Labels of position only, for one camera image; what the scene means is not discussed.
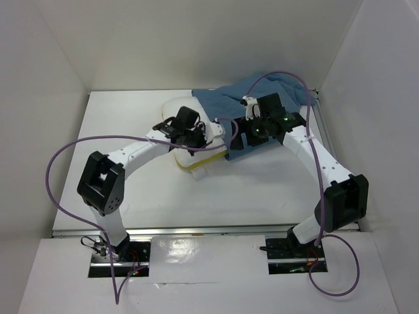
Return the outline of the cream quilted pillow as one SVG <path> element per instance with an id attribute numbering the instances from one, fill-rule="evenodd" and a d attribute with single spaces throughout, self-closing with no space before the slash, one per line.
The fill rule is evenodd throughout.
<path id="1" fill-rule="evenodd" d="M 180 109 L 180 107 L 186 106 L 190 109 L 195 110 L 199 113 L 201 121 L 206 125 L 206 135 L 208 134 L 209 129 L 209 122 L 212 121 L 206 114 L 203 106 L 201 106 L 200 102 L 196 97 L 192 96 L 183 96 L 183 97 L 175 97 L 169 99 L 162 105 L 161 108 L 161 115 L 162 118 L 165 120 L 171 116 L 175 116 Z M 210 162 L 214 162 L 217 159 L 224 157 L 227 155 L 227 148 L 225 146 L 224 139 L 214 140 L 212 143 L 208 145 L 209 148 L 213 148 L 219 145 L 223 145 L 221 148 L 217 148 L 215 150 L 209 150 L 204 152 L 195 152 L 193 156 L 186 150 L 175 149 L 173 152 L 176 164 L 179 168 L 184 171 L 189 172 L 194 179 L 200 180 L 206 176 L 206 166 Z"/>

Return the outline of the blue fabric pillowcase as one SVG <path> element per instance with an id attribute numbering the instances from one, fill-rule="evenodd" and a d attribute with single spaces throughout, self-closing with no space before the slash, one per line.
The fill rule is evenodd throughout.
<path id="1" fill-rule="evenodd" d="M 227 118 L 222 121 L 226 139 L 231 138 L 232 119 L 245 116 L 246 108 L 240 103 L 244 95 L 260 98 L 277 93 L 282 105 L 289 113 L 299 112 L 307 105 L 308 96 L 302 83 L 291 75 L 273 73 L 267 76 L 254 75 L 234 84 L 222 86 L 214 90 L 194 89 L 191 95 L 201 104 L 210 120 Z"/>

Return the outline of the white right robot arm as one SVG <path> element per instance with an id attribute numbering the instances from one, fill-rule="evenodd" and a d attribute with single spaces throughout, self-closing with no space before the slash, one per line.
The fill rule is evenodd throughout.
<path id="1" fill-rule="evenodd" d="M 319 184 L 320 200 L 312 216 L 288 229 L 279 253 L 301 256 L 319 237 L 345 227 L 366 215 L 369 182 L 342 166 L 312 134 L 307 119 L 288 113 L 278 94 L 260 98 L 245 96 L 243 117 L 232 123 L 236 137 L 231 151 L 257 147 L 277 140 L 290 150 Z"/>

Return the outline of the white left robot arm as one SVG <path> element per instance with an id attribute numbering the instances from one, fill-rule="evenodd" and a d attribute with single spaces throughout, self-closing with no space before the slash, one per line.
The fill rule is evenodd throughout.
<path id="1" fill-rule="evenodd" d="M 124 200 L 125 181 L 140 167 L 174 148 L 205 148 L 213 141 L 208 122 L 193 109 L 182 106 L 177 115 L 153 126 L 143 140 L 108 154 L 93 152 L 87 159 L 77 192 L 89 206 L 101 236 L 105 252 L 115 261 L 129 253 L 130 236 L 123 225 L 120 206 Z"/>

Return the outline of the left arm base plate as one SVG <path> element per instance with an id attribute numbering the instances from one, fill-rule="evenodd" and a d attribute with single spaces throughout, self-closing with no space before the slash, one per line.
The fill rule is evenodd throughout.
<path id="1" fill-rule="evenodd" d="M 91 237 L 83 237 L 81 243 L 92 250 L 88 277 L 111 277 L 111 253 L 107 246 L 102 241 Z M 113 253 L 115 277 L 126 277 L 129 273 L 132 273 L 132 277 L 148 277 L 150 255 L 150 240 L 131 241 L 128 251 L 122 257 Z"/>

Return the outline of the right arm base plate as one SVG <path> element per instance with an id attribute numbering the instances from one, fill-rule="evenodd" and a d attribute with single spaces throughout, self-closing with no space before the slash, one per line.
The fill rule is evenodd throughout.
<path id="1" fill-rule="evenodd" d="M 266 253 L 270 275 L 328 272 L 322 245 L 314 241 L 304 245 L 291 245 L 286 238 L 267 238 L 259 250 Z"/>

